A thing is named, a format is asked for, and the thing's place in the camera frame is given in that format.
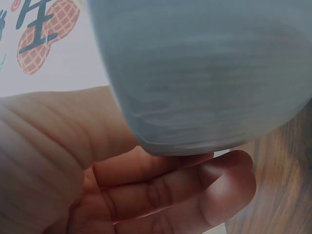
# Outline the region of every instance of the ceramic bowl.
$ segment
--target ceramic bowl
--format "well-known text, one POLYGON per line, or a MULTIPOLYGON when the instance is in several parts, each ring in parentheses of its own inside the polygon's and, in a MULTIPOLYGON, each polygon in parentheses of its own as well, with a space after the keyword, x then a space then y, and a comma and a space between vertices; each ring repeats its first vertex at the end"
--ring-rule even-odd
POLYGON ((142 147, 243 144, 312 97, 308 0, 89 0, 116 100, 142 147))

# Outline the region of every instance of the palm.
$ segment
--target palm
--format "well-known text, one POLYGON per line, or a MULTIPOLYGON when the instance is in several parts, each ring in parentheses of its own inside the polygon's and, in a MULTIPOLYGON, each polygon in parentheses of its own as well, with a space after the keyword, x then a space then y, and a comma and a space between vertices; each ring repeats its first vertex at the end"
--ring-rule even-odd
POLYGON ((244 152, 135 147, 107 88, 0 101, 0 233, 201 234, 254 195, 244 152))

